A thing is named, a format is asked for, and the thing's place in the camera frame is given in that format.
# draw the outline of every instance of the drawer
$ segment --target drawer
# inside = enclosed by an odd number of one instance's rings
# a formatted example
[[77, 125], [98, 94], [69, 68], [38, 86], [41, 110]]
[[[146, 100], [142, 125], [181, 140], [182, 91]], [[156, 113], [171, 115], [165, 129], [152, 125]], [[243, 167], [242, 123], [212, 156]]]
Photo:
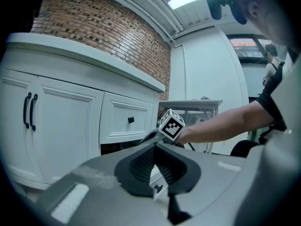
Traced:
[[153, 104], [105, 92], [100, 115], [99, 143], [144, 138], [151, 130]]

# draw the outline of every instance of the black and white pattern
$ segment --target black and white pattern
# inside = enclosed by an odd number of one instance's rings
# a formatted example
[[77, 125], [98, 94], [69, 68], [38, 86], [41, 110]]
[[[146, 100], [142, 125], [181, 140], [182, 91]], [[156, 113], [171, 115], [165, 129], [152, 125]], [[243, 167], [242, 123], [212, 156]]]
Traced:
[[180, 122], [182, 122], [182, 123], [184, 123], [184, 121], [183, 121], [183, 118], [181, 117], [181, 116], [179, 116], [176, 112], [174, 112], [174, 111], [172, 111], [173, 112], [173, 116], [175, 117], [175, 118], [177, 118]]
[[162, 118], [161, 118], [161, 124], [168, 118], [168, 116], [169, 116], [169, 110], [165, 113], [165, 115], [164, 116], [162, 116]]
[[177, 122], [174, 118], [170, 118], [167, 124], [163, 127], [162, 132], [166, 133], [171, 138], [176, 138], [182, 128], [183, 125]]

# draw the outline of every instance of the black cabinet handle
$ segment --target black cabinet handle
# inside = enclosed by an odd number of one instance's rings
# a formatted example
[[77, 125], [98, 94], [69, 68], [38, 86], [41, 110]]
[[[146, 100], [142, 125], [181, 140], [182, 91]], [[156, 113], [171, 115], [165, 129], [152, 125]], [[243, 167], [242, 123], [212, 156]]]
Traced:
[[24, 122], [27, 129], [29, 128], [29, 124], [26, 123], [27, 100], [30, 99], [31, 97], [32, 97], [32, 94], [31, 94], [31, 92], [29, 92], [28, 96], [25, 97], [24, 106], [23, 106], [23, 122]]
[[30, 126], [32, 127], [32, 130], [36, 130], [36, 126], [34, 126], [32, 124], [32, 113], [33, 113], [33, 106], [34, 106], [33, 102], [36, 101], [36, 100], [38, 100], [38, 95], [37, 94], [34, 95], [34, 97], [32, 99], [32, 102], [30, 103], [29, 123], [30, 123]]
[[133, 123], [135, 121], [133, 116], [129, 117], [127, 120], [128, 120], [129, 124], [131, 124], [131, 123]]

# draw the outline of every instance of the ceiling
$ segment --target ceiling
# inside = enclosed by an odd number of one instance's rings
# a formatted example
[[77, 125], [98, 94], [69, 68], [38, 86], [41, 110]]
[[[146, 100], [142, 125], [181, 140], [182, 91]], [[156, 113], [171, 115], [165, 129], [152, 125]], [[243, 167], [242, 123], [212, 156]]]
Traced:
[[238, 24], [229, 6], [223, 8], [220, 20], [212, 19], [206, 0], [197, 0], [172, 10], [170, 0], [116, 0], [145, 19], [166, 41], [210, 26], [218, 26], [226, 34], [260, 34], [250, 23]]

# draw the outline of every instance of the black sleeve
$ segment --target black sleeve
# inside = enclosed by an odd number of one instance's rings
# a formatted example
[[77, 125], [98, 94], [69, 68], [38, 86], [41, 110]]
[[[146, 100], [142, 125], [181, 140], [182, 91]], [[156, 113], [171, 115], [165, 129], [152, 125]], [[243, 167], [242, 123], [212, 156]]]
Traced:
[[262, 105], [262, 107], [277, 121], [282, 120], [280, 111], [278, 110], [275, 102], [271, 97], [271, 93], [282, 81], [282, 68], [278, 68], [276, 74], [274, 74], [268, 80], [263, 92], [259, 95], [256, 101]]

